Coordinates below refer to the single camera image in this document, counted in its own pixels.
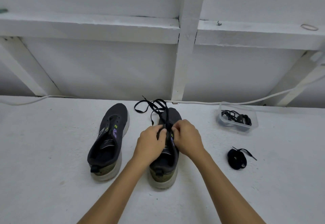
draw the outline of plastic container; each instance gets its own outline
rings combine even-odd
[[[252,125],[245,125],[245,124],[234,122],[232,120],[228,120],[228,117],[226,115],[221,116],[222,110],[230,110],[230,111],[234,110],[239,114],[246,114],[251,119]],[[242,132],[250,132],[254,128],[258,127],[256,112],[253,108],[248,106],[238,105],[238,104],[231,104],[228,102],[220,103],[217,121],[223,127],[227,127],[229,129],[242,131]]]

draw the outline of dark gray sneaker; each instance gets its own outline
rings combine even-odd
[[[175,108],[166,109],[159,119],[159,125],[163,125],[163,128],[167,128],[167,137],[165,142],[165,148],[160,156],[150,164],[149,167],[149,183],[159,189],[167,189],[171,187],[176,180],[177,176],[177,162],[179,157],[179,151],[174,144],[174,135],[171,131],[172,126],[181,120],[181,115]]]
[[[115,104],[106,112],[100,124],[99,135],[87,158],[94,179],[109,180],[120,171],[122,138],[129,124],[129,112],[122,103]]]

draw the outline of white wooden beam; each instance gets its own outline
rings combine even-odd
[[[313,82],[325,75],[325,55],[323,52],[308,51],[292,66],[279,83],[268,94],[272,95],[284,90],[291,90],[283,95],[263,101],[268,106],[287,106],[294,98],[300,95]]]
[[[177,44],[179,22],[170,18],[62,13],[0,16],[0,36]]]
[[[195,44],[319,50],[324,41],[325,26],[311,31],[300,25],[200,20]]]
[[[203,0],[182,0],[179,15],[180,33],[172,89],[172,100],[181,101],[186,85]]]
[[[18,37],[0,37],[0,60],[37,96],[61,95]]]

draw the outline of hand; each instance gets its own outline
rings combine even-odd
[[[177,121],[172,131],[176,147],[191,160],[205,151],[199,131],[188,120]]]
[[[165,148],[166,129],[162,129],[157,140],[157,132],[163,125],[150,126],[143,132],[136,143],[133,157],[140,160],[148,167],[156,160]]]

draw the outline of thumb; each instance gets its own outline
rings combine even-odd
[[[167,130],[164,128],[164,129],[162,129],[161,131],[160,131],[160,133],[159,133],[159,141],[161,141],[161,142],[164,142],[164,144],[165,144],[165,141],[166,141],[166,133],[167,133]]]
[[[179,131],[175,127],[172,127],[172,131],[174,133],[174,142],[177,144],[180,136]]]

